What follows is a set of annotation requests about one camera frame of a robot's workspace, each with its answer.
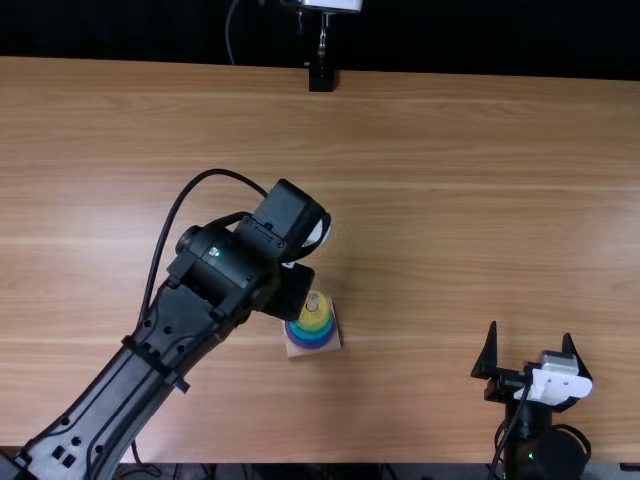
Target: white camera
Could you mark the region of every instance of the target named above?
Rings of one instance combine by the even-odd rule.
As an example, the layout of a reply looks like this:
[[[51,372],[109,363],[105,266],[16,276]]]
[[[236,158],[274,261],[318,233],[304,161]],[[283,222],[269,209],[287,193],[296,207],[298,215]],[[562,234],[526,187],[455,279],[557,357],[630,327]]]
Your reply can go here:
[[[358,13],[362,10],[362,0],[302,0],[302,6],[334,12]]]

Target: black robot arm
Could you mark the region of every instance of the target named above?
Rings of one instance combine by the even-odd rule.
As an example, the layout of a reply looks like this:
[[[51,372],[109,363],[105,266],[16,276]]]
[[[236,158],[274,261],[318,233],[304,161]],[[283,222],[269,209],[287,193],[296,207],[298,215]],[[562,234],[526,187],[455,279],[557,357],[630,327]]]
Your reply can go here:
[[[592,378],[571,335],[562,351],[545,350],[522,371],[498,367],[498,332],[491,324],[471,376],[488,380],[484,398],[505,405],[495,435],[496,453],[488,480],[495,478],[504,452],[505,480],[578,480],[591,458],[591,444],[578,429],[552,424],[552,414],[572,407],[591,392]]]
[[[187,230],[134,332],[61,417],[0,464],[0,477],[112,478],[173,389],[186,393],[184,375],[252,311],[297,318],[314,272],[283,262],[310,253],[319,241],[305,245],[309,235],[321,223],[324,236],[329,222],[319,204],[281,180],[252,215]]]

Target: rainbow ring stack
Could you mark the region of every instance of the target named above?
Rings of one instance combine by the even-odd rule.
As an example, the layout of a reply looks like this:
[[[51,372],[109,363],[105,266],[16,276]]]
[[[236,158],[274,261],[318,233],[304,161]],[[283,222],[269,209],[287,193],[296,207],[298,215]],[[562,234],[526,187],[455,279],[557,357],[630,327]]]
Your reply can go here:
[[[295,322],[285,322],[287,355],[299,357],[314,353],[339,350],[340,332],[331,298],[310,291]]]

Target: wooden table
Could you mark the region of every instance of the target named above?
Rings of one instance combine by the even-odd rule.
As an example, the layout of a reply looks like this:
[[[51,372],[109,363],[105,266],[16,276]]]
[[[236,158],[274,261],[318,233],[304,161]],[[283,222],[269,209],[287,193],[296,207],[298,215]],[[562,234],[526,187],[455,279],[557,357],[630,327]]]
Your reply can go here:
[[[139,436],[150,461],[484,462],[503,411],[469,378],[492,320],[518,368],[570,331],[593,395],[558,417],[640,460],[640,85],[0,59],[0,444],[84,390],[135,323],[196,173],[286,177],[333,215],[308,264],[345,348],[288,361],[254,315]],[[193,223],[251,209],[199,187]],[[167,248],[165,263],[171,257]]]

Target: black background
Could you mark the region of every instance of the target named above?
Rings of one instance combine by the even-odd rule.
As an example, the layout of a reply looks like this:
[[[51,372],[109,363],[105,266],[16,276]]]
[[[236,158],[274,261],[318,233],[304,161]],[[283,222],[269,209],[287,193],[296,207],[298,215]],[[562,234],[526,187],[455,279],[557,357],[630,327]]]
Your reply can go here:
[[[230,0],[0,0],[0,54],[228,63]],[[240,0],[240,64],[302,66],[317,16],[296,35],[278,0]],[[640,2],[364,0],[331,39],[342,69],[640,79]]]

